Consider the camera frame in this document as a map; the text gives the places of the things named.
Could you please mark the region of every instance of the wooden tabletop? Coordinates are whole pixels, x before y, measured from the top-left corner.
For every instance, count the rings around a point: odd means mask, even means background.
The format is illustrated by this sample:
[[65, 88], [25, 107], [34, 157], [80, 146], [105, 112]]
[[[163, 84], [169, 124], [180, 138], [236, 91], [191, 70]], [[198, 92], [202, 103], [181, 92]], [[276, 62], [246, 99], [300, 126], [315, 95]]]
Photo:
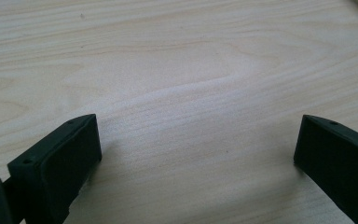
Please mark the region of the wooden tabletop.
[[358, 6], [0, 1], [0, 177], [90, 113], [67, 224], [351, 223], [293, 155], [303, 114], [358, 131]]

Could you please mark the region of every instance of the wood grain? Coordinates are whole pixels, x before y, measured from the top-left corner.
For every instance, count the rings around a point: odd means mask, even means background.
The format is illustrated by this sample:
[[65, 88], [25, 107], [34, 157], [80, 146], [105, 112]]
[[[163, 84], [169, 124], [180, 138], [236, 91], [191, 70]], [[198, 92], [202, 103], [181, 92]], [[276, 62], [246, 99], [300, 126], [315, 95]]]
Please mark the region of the wood grain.
[[303, 114], [358, 131], [352, 1], [0, 1], [0, 177], [96, 113], [65, 223], [351, 223], [293, 166]]

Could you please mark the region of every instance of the light wood surface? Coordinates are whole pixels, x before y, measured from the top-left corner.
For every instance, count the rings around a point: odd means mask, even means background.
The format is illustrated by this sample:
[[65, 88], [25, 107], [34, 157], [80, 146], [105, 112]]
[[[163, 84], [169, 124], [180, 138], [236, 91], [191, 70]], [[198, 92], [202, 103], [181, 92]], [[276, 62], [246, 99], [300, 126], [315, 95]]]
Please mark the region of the light wood surface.
[[0, 177], [97, 114], [67, 224], [351, 223], [293, 165], [303, 114], [358, 131], [352, 1], [0, 1]]

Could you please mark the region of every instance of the screw hole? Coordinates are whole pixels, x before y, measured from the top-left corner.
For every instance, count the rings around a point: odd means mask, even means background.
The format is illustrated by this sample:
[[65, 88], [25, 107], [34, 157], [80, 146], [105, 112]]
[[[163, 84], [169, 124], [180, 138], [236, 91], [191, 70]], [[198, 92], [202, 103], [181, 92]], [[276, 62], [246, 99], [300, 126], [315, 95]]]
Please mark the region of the screw hole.
[[33, 162], [32, 160], [30, 160], [30, 159], [26, 159], [25, 161], [23, 161], [22, 163], [24, 163], [24, 164], [29, 164], [29, 163], [31, 163], [31, 162]]

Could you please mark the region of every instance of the table surface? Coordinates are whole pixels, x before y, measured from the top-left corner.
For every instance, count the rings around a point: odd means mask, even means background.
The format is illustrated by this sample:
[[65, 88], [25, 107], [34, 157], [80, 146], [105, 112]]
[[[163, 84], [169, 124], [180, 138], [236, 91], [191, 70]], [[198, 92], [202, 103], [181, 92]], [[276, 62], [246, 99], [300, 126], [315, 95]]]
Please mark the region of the table surface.
[[358, 131], [358, 6], [0, 1], [0, 177], [89, 113], [67, 224], [351, 223], [293, 155], [303, 114]]

